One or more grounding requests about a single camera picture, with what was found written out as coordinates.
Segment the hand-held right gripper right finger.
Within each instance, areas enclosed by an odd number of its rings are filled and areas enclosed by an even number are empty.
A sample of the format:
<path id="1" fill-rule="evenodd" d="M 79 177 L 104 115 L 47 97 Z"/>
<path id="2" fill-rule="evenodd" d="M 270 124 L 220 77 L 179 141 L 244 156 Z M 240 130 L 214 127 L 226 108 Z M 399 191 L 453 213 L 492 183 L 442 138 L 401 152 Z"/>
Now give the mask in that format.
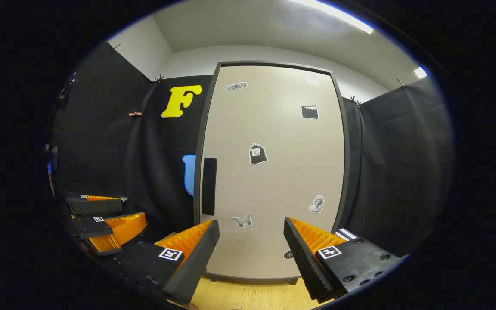
<path id="1" fill-rule="evenodd" d="M 331 233 L 286 217 L 283 234 L 310 298 L 316 301 L 356 294 L 403 263 L 403 257 L 344 228 Z"/>

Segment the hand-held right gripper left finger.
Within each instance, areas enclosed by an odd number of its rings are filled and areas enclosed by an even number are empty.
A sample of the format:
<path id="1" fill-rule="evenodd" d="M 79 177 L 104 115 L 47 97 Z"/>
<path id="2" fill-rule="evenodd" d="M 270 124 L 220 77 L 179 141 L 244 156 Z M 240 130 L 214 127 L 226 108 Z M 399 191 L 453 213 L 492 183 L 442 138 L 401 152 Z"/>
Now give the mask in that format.
<path id="1" fill-rule="evenodd" d="M 137 241 L 112 258 L 112 272 L 156 300 L 188 305 L 220 237 L 209 220 L 162 241 Z"/>

